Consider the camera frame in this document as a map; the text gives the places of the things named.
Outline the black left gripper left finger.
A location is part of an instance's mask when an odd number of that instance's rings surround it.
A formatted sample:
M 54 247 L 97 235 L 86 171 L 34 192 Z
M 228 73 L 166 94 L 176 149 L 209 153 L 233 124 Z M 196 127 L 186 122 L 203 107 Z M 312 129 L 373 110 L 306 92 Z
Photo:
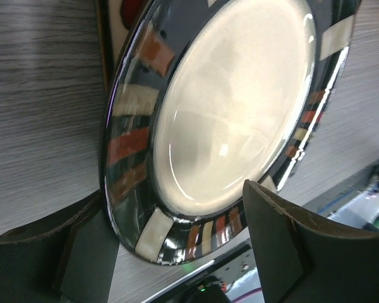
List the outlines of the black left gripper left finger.
M 99 192 L 0 235 L 0 302 L 107 302 L 119 242 Z

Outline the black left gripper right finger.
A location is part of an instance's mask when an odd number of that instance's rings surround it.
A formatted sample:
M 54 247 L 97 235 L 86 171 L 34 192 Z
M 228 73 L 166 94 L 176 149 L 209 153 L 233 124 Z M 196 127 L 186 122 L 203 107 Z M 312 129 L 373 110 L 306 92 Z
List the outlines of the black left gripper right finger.
M 379 302 L 379 232 L 331 221 L 246 181 L 265 302 Z

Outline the black striped-rim round plate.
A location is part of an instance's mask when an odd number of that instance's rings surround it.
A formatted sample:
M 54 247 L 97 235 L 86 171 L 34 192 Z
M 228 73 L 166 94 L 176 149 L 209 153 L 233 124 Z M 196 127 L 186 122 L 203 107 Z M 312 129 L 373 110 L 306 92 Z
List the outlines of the black striped-rim round plate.
M 245 180 L 280 191 L 349 51 L 359 1 L 149 1 L 105 112 L 111 225 L 155 264 L 208 255 L 247 226 Z

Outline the square floral ceramic plate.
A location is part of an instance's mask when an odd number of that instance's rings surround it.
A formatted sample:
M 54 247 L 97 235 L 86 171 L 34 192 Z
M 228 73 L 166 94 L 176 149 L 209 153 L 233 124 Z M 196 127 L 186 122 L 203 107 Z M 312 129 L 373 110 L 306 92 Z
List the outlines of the square floral ceramic plate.
M 97 30 L 105 92 L 109 93 L 120 65 L 120 53 L 149 1 L 96 1 Z

